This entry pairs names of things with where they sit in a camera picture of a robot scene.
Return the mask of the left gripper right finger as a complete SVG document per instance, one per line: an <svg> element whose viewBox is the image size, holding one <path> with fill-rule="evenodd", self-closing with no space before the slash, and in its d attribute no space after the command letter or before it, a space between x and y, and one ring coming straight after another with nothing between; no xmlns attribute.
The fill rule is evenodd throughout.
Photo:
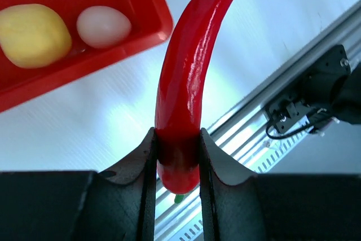
<svg viewBox="0 0 361 241"><path fill-rule="evenodd" d="M357 174L258 174L200 132L205 240L359 240Z"/></svg>

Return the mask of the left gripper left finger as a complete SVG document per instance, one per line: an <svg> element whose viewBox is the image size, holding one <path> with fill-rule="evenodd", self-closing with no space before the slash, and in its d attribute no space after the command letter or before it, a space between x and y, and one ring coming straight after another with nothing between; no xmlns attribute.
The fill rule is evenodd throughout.
<svg viewBox="0 0 361 241"><path fill-rule="evenodd" d="M2 240L152 240L156 135L95 171L1 173Z"/></svg>

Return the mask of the red chili pepper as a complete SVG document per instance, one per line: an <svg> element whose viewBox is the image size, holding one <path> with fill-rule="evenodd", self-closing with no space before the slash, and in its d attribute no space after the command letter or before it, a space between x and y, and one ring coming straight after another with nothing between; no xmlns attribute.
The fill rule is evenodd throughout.
<svg viewBox="0 0 361 241"><path fill-rule="evenodd" d="M233 0L191 0L165 54L155 110L157 172L164 187L184 195L200 183L202 96L216 37Z"/></svg>

